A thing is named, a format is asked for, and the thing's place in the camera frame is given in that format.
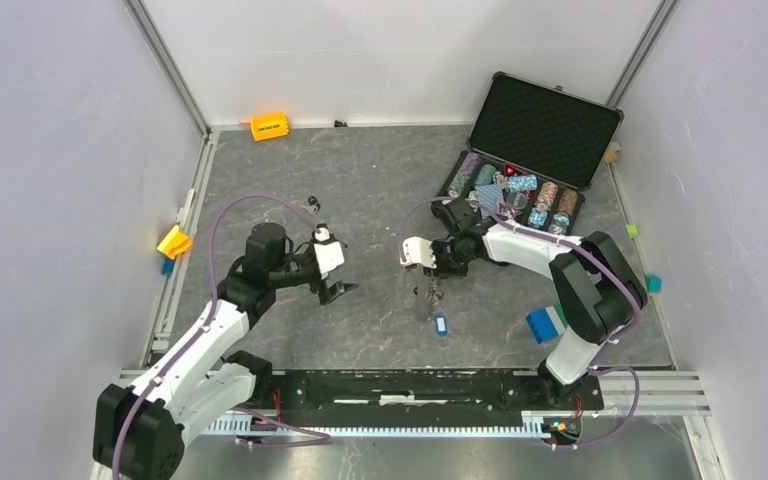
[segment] gray floor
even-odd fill
[[[463,150],[469,127],[380,127],[294,130],[288,137],[255,143],[248,132],[219,138],[198,233],[174,324],[177,339],[209,299],[207,235],[219,209],[234,196],[273,192],[299,203],[316,195],[326,222],[349,244],[339,272],[360,288],[320,307],[306,287],[278,292],[278,301],[243,340],[242,348],[271,360],[276,368],[535,367],[555,342],[537,345],[525,315],[557,302],[550,281],[517,267],[470,264],[466,279],[446,280],[442,308],[449,335],[397,308],[395,285],[398,227],[410,207],[434,196]],[[640,260],[625,231],[616,189],[603,165],[572,233],[610,234],[632,267]],[[225,216],[216,237],[217,271],[244,253],[251,228],[263,221],[286,226],[295,240],[306,226],[276,203],[251,200]],[[428,209],[409,234],[443,238]],[[652,305],[633,333],[613,347],[605,365],[670,364]]]
[[[615,419],[587,419],[586,438]],[[604,445],[551,453],[535,440],[339,438],[334,445],[249,452],[226,437],[187,447],[176,479],[305,478],[694,480],[700,479],[681,418],[635,419]]]

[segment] small blue object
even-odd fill
[[[531,312],[525,317],[525,321],[538,344],[557,338],[568,326],[560,305]]]
[[[645,275],[646,278],[646,290],[649,291],[649,293],[661,293],[661,277],[647,273]]]
[[[160,270],[160,273],[162,273],[165,277],[171,277],[173,270],[175,270],[175,260],[166,257],[166,259],[163,261],[163,269]]]
[[[449,333],[449,325],[446,324],[445,315],[434,315],[434,325],[437,327],[437,335],[445,337]]]
[[[569,217],[566,213],[556,213],[549,224],[549,233],[553,235],[566,235],[569,228]]]
[[[534,334],[534,339],[537,340],[538,344],[548,342],[558,336],[546,310],[529,313],[525,317],[525,321],[528,322],[528,327],[531,328],[531,333]]]

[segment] poker chip stack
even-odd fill
[[[493,183],[493,175],[498,173],[496,167],[490,164],[484,164],[481,170],[478,171],[478,176],[475,177],[475,186],[480,187],[483,185],[490,185]]]
[[[508,177],[509,192],[525,192],[531,190],[537,190],[537,177],[534,175]]]
[[[564,235],[569,230],[570,218],[575,211],[578,194],[572,190],[564,190],[561,199],[558,200],[558,211],[552,215],[552,223],[549,225],[549,233]]]
[[[555,195],[558,194],[558,185],[553,182],[546,182],[537,194],[537,202],[531,213],[528,214],[526,224],[531,228],[540,228],[549,218],[549,209],[555,203]]]
[[[446,189],[450,197],[461,196],[461,193],[463,193],[466,185],[469,183],[469,179],[472,178],[472,173],[478,168],[479,163],[481,163],[481,159],[476,153],[470,153],[464,158],[461,168],[458,169],[458,173],[455,174],[455,178],[452,179],[452,183]]]

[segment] blue block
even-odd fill
[[[649,293],[661,293],[661,277],[647,273],[646,278],[646,290]]]
[[[437,314],[434,316],[434,326],[437,328],[437,335],[445,337],[449,333],[449,324],[446,322],[446,316]]]
[[[529,313],[525,317],[525,321],[528,322],[528,327],[531,328],[531,333],[534,334],[534,339],[537,340],[538,344],[548,342],[558,336],[558,330],[552,324],[552,319],[549,318],[549,313],[546,312],[545,308]]]
[[[165,277],[171,277],[173,270],[175,270],[175,260],[167,257],[163,260],[163,268],[160,270],[160,273]]]

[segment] yellow block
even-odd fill
[[[605,152],[605,161],[607,163],[614,163],[617,161],[617,151],[613,148],[609,148],[607,152]]]
[[[255,142],[283,137],[290,133],[290,124],[287,122],[287,115],[283,112],[254,117],[249,121],[249,124]]]
[[[193,241],[176,224],[160,239],[157,251],[175,260],[178,255],[186,252],[192,246]]]

